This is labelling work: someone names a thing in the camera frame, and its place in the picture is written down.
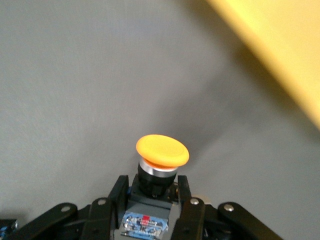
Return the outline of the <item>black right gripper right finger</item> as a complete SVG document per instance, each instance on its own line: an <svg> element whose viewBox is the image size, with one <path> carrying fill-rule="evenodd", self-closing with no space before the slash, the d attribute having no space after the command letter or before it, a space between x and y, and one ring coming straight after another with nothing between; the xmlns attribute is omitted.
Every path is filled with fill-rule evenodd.
<svg viewBox="0 0 320 240"><path fill-rule="evenodd" d="M191 195L188 178L177 177L179 218L173 240L281 240L282 238L236 202L217 208Z"/></svg>

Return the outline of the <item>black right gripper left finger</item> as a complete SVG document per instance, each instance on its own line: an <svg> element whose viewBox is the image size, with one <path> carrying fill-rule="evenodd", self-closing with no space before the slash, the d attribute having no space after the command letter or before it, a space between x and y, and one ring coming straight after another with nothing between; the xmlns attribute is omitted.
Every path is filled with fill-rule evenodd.
<svg viewBox="0 0 320 240"><path fill-rule="evenodd" d="M128 203L129 177L118 177L108 197L82 209L69 202L47 210L14 233L16 240L113 240Z"/></svg>

